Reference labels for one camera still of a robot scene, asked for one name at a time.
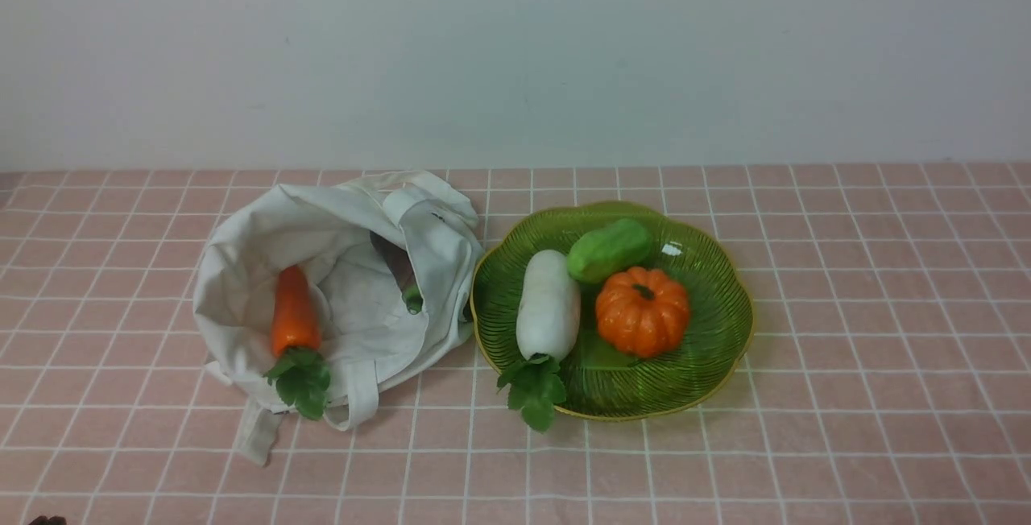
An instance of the orange carrot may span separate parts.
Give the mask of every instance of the orange carrot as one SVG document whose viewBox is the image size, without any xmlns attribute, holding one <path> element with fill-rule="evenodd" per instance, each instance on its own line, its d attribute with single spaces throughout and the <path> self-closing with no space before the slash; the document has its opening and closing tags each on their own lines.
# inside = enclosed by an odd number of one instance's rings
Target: orange carrot
<svg viewBox="0 0 1031 525">
<path fill-rule="evenodd" d="M 329 365 L 319 353 L 322 334 L 308 280 L 296 265 L 279 272 L 269 335 L 277 359 L 265 372 L 269 386 L 274 384 L 279 398 L 304 418 L 322 418 L 330 384 Z"/>
<path fill-rule="evenodd" d="M 279 272 L 271 336 L 272 354 L 276 358 L 289 348 L 317 351 L 322 346 L 319 317 L 308 295 L 308 278 L 296 265 Z"/>
</svg>

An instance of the bag strap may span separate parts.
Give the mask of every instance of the bag strap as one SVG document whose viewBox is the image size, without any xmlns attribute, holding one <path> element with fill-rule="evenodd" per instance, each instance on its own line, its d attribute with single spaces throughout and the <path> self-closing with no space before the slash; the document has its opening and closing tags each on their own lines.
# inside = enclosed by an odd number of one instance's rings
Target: bag strap
<svg viewBox="0 0 1031 525">
<path fill-rule="evenodd" d="M 338 187 L 352 187 L 362 191 L 375 199 L 380 204 L 388 198 L 381 191 L 392 187 L 401 187 L 405 183 L 414 185 L 423 191 L 429 193 L 434 198 L 447 205 L 462 221 L 472 226 L 476 225 L 479 218 L 476 210 L 472 208 L 472 202 L 468 197 L 458 192 L 446 181 L 428 171 L 398 171 L 390 173 L 379 173 L 361 176 L 352 179 Z"/>
<path fill-rule="evenodd" d="M 243 404 L 243 416 L 236 428 L 233 450 L 245 459 L 259 465 L 268 463 L 268 454 L 279 433 L 279 425 L 285 415 L 273 415 L 261 407 L 254 398 Z"/>
<path fill-rule="evenodd" d="M 347 404 L 326 411 L 323 418 L 330 426 L 346 431 L 372 418 L 379 407 L 376 363 L 363 360 L 346 364 L 341 370 L 347 386 Z"/>
</svg>

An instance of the pumpkin stem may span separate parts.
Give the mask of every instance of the pumpkin stem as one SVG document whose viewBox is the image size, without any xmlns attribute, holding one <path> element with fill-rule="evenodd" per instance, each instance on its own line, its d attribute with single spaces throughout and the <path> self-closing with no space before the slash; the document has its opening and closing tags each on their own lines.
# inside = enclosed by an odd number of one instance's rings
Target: pumpkin stem
<svg viewBox="0 0 1031 525">
<path fill-rule="evenodd" d="M 634 284 L 633 288 L 634 288 L 634 290 L 637 291 L 637 293 L 639 293 L 641 295 L 642 298 L 648 299 L 648 300 L 655 299 L 655 292 L 653 292 L 652 290 L 650 290 L 647 286 L 642 286 L 640 284 Z"/>
</svg>

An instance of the carrot leaves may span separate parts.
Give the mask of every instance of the carrot leaves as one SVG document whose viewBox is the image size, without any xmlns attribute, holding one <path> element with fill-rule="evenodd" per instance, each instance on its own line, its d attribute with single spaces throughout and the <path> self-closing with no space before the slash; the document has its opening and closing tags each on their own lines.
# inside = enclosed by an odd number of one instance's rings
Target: carrot leaves
<svg viewBox="0 0 1031 525">
<path fill-rule="evenodd" d="M 288 406 L 294 406 L 306 419 L 319 420 L 326 411 L 329 390 L 329 365 L 320 353 L 306 348 L 291 348 L 265 372 L 269 386 Z"/>
</svg>

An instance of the green cucumber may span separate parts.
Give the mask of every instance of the green cucumber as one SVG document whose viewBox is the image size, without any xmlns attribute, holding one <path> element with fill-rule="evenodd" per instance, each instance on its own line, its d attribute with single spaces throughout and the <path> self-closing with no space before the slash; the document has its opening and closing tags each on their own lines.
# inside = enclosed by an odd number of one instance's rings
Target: green cucumber
<svg viewBox="0 0 1031 525">
<path fill-rule="evenodd" d="M 600 284 L 640 264 L 652 253 L 652 232 L 632 220 L 618 220 L 580 237 L 566 256 L 566 269 L 583 284 Z"/>
</svg>

